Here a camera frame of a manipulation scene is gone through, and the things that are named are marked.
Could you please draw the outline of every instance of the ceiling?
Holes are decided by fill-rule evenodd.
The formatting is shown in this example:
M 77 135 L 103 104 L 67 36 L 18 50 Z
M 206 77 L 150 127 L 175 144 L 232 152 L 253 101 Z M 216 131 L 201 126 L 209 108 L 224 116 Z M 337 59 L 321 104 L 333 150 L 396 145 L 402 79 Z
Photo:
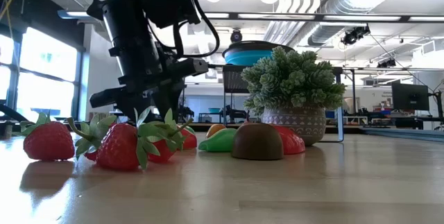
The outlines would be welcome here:
M 84 11 L 92 0 L 53 0 L 66 10 Z M 279 10 L 279 1 L 275 3 L 264 3 L 261 0 L 220 0 L 212 3 L 208 0 L 199 0 L 206 12 L 276 12 Z M 315 7 L 315 0 L 311 0 L 309 6 Z M 444 14 L 444 0 L 385 0 L 370 13 L 377 14 Z M 269 27 L 269 21 L 228 21 L 217 20 L 212 22 L 221 37 L 222 52 L 230 45 L 230 35 L 233 28 L 240 28 L 243 40 L 262 40 Z M 395 52 L 399 60 L 406 64 L 411 59 L 411 50 L 421 47 L 433 37 L 444 36 L 444 24 L 369 24 L 373 37 L 387 50 Z M 204 36 L 196 35 L 194 28 L 183 29 L 181 35 L 184 39 L 185 51 L 198 53 L 202 49 L 202 43 L 209 48 L 214 46 L 214 38 L 205 29 Z M 165 44 L 173 44 L 172 31 L 170 28 L 155 29 L 160 39 Z M 297 50 L 317 51 L 320 59 L 331 60 L 336 65 L 365 66 L 372 65 L 370 60 L 378 61 L 378 57 L 386 52 L 371 37 L 366 36 L 354 46 L 344 48 L 339 43 L 341 33 L 330 39 L 330 42 L 322 48 L 307 48 L 306 46 L 293 46 Z M 212 58 L 214 62 L 223 62 L 223 58 L 216 55 Z

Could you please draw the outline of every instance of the red fruit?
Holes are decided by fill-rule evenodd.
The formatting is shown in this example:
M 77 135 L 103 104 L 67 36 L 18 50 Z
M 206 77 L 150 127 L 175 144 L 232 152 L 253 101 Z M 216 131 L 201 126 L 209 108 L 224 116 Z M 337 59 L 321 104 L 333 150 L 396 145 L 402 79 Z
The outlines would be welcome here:
M 107 169 L 135 170 L 139 167 L 136 155 L 137 129 L 118 123 L 108 130 L 97 150 L 97 164 Z
M 85 154 L 83 154 L 88 160 L 91 161 L 96 161 L 97 160 L 97 151 L 94 151 L 93 153 L 88 153 L 86 152 Z
M 272 125 L 280 135 L 284 146 L 284 155 L 298 154 L 305 151 L 305 143 L 294 131 L 284 126 Z
M 186 137 L 185 141 L 183 142 L 183 149 L 190 149 L 197 147 L 197 138 L 195 135 L 193 135 L 193 133 L 191 133 L 186 129 L 182 129 L 180 133 L 182 134 L 182 136 Z
M 166 145 L 167 143 L 165 142 L 164 139 L 157 141 L 153 144 L 159 150 L 160 156 L 148 154 L 148 160 L 152 162 L 158 162 L 158 163 L 168 162 L 169 158 L 173 156 L 174 153 L 176 152 L 176 151 L 171 152 L 169 150 L 168 146 Z
M 59 122 L 36 127 L 24 140 L 23 148 L 31 159 L 67 160 L 74 156 L 74 143 L 68 128 Z

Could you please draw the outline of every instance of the wooden table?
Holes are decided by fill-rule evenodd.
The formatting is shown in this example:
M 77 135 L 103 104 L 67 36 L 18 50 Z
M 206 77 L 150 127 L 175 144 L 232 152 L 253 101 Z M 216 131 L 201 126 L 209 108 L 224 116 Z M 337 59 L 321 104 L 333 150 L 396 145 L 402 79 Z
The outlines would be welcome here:
M 186 150 L 136 173 L 36 162 L 22 139 L 0 141 L 0 223 L 443 222 L 444 145 L 345 138 L 273 162 Z

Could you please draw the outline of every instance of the ceiling duct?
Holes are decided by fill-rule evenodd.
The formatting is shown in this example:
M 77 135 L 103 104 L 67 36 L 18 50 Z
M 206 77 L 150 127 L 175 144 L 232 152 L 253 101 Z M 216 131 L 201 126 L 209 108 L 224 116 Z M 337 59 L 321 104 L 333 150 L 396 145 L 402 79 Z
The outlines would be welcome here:
M 367 14 L 385 0 L 328 0 L 320 7 L 319 13 L 325 14 Z M 342 31 L 344 26 L 321 26 L 319 23 L 305 24 L 298 34 L 289 42 L 289 46 L 297 44 L 322 46 Z

